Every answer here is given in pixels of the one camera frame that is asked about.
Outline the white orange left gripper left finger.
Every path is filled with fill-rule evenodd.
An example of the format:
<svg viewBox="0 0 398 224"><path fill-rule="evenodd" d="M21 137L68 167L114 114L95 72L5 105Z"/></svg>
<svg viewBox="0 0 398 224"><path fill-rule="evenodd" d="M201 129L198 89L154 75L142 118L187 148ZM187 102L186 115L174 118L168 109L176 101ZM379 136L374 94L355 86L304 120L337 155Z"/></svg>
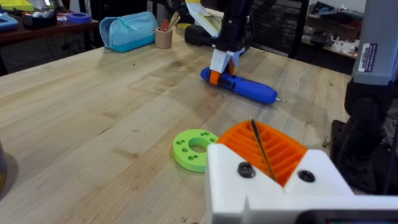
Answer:
<svg viewBox="0 0 398 224"><path fill-rule="evenodd" d="M208 147L206 221L281 223L285 176L274 146L280 132L255 120L239 123Z"/></svg>

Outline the white orange left gripper right finger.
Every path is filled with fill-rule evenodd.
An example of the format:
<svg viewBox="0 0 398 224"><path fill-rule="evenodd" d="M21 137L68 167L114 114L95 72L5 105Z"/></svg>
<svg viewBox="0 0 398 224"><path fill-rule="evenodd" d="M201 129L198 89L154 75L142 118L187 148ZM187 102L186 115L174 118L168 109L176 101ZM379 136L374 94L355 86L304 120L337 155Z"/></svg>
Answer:
<svg viewBox="0 0 398 224"><path fill-rule="evenodd" d="M257 162L269 189L291 195L353 196L326 153L306 149L296 140L263 123L252 120L257 143Z"/></svg>

